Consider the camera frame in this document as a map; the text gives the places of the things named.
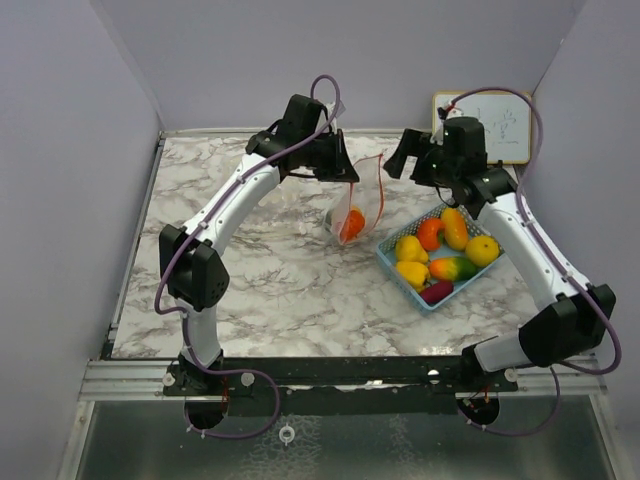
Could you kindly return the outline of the clear zip bag orange zipper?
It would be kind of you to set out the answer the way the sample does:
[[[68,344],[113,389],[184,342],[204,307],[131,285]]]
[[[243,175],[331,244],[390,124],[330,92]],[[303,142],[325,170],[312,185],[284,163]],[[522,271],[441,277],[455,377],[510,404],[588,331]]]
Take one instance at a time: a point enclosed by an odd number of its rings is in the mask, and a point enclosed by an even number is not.
[[[323,230],[339,245],[368,235],[379,223],[385,206],[383,156],[351,161],[342,153],[291,154],[279,162],[281,176],[335,183],[322,213]]]

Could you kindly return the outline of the orange toy pumpkin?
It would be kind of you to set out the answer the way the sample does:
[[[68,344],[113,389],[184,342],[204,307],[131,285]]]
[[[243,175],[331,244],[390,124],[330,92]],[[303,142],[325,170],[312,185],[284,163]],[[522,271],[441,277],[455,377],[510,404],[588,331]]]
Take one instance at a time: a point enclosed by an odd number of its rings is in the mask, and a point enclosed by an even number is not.
[[[352,207],[345,219],[337,222],[338,239],[346,244],[354,240],[366,225],[366,219],[362,211],[357,207]]]

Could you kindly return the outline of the orange yellow toy mango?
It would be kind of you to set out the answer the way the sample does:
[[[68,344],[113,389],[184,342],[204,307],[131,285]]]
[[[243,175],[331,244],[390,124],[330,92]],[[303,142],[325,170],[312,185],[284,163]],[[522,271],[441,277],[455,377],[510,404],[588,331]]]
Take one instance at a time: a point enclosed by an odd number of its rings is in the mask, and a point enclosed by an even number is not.
[[[469,241],[466,221],[459,210],[447,207],[441,216],[444,229],[444,239],[447,245],[456,251],[464,251]]]

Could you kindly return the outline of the orange toy pepper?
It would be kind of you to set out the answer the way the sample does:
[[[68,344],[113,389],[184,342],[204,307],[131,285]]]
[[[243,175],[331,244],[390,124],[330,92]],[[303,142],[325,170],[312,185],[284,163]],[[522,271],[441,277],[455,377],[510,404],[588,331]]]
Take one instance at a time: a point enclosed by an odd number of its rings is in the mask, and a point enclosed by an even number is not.
[[[416,238],[427,252],[438,250],[444,239],[445,224],[440,218],[425,219],[416,231]]]

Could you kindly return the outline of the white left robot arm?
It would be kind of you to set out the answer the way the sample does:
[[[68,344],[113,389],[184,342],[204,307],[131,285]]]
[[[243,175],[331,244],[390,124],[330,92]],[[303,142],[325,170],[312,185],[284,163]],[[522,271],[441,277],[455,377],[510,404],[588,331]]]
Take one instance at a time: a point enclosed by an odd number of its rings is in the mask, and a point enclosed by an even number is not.
[[[324,105],[295,94],[284,116],[254,134],[230,178],[182,227],[165,226],[159,235],[161,283],[180,314],[183,357],[191,363],[186,382],[206,395],[220,385],[213,364],[222,354],[217,333],[217,304],[230,277],[222,256],[233,234],[259,202],[300,168],[320,182],[356,183],[344,135],[333,124],[341,101]]]

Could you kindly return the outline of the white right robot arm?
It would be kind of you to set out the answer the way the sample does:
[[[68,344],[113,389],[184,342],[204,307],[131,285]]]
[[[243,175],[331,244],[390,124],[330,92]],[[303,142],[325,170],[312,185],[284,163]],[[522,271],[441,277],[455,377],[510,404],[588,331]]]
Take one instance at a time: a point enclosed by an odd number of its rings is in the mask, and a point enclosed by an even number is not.
[[[491,384],[496,371],[565,364],[599,346],[616,303],[612,289],[594,285],[575,270],[539,226],[516,180],[487,162],[485,130],[473,117],[446,120],[442,139],[407,129],[384,169],[399,178],[408,157],[416,160],[411,180],[421,186],[451,190],[489,232],[526,282],[537,314],[517,330],[466,347],[459,378],[469,390]]]

